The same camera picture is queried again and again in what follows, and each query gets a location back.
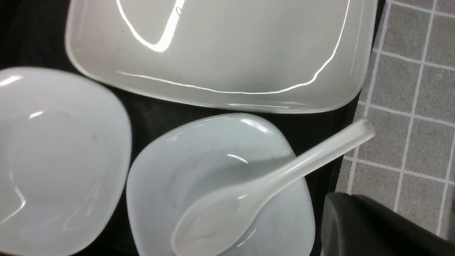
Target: black tablecloth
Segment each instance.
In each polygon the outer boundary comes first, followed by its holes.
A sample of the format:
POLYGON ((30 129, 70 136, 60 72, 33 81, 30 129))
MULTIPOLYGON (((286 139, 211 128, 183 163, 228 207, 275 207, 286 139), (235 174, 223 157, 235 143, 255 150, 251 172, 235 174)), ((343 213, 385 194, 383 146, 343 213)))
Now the black tablecloth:
MULTIPOLYGON (((380 0, 378 17, 384 6, 380 0)), ((64 49, 69 0, 9 0, 0 2, 0 69, 14 66, 48 67, 79 74, 64 49)), ((131 161, 151 141, 167 131, 196 119, 233 111, 200 108, 138 96, 110 86, 125 105, 133 131, 131 161)), ((334 111, 318 114, 257 114, 276 125, 296 155, 313 147, 352 123, 358 97, 334 111)), ((334 191, 342 158, 306 177, 316 220, 311 255, 321 251, 320 225, 324 197, 334 191)), ((129 229, 123 194, 100 237, 77 255, 136 253, 129 229)))

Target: white bowl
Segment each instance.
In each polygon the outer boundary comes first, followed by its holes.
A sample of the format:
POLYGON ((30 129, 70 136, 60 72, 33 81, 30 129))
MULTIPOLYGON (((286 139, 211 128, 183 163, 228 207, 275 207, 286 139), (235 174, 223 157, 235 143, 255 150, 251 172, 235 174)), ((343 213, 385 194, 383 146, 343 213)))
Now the white bowl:
MULTIPOLYGON (((126 183, 131 230, 141 256, 174 256, 171 234, 191 203, 209 191, 248 181, 294 158, 281 132, 249 114, 215 116, 150 143, 126 183)), ((315 234, 305 179, 270 200, 222 256, 309 255, 315 234)))
POLYGON ((0 71, 0 252, 65 256, 101 233, 121 196, 131 126, 86 78, 0 71))
POLYGON ((315 113, 349 103, 377 0, 72 0, 66 52, 84 75, 212 108, 315 113))

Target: spoon bowl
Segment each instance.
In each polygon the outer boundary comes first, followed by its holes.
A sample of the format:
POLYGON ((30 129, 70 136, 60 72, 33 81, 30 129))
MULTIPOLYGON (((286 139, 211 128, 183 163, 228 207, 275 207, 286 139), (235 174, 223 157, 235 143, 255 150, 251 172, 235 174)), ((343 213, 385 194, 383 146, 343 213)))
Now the spoon bowl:
POLYGON ((264 177, 203 196, 176 225, 171 238, 174 253, 177 256, 222 253, 238 241, 262 207, 279 191, 374 135, 368 120, 360 119, 264 177))

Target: soup spoon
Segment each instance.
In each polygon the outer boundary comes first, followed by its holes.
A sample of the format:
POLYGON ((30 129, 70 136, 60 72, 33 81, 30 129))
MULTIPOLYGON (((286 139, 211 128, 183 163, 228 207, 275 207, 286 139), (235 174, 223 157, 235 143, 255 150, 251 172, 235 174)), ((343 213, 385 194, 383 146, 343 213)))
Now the soup spoon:
POLYGON ((278 192, 375 135, 367 119, 349 125, 307 152, 250 182, 211 192, 193 203, 171 237, 177 256, 215 256, 235 244, 278 192))

